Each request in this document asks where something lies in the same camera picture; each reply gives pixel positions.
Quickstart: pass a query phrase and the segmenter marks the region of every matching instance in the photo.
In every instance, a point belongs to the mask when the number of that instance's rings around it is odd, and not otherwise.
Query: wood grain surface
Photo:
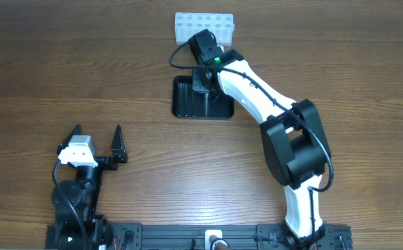
[[[55,150],[76,123],[100,154],[123,129],[129,162],[98,208],[113,222],[282,222],[240,105],[229,121],[171,114],[173,78],[190,74],[167,62],[176,12],[234,14],[256,73],[318,106],[335,164],[322,218],[351,225],[355,249],[403,249],[403,0],[0,0],[0,247],[44,247]]]

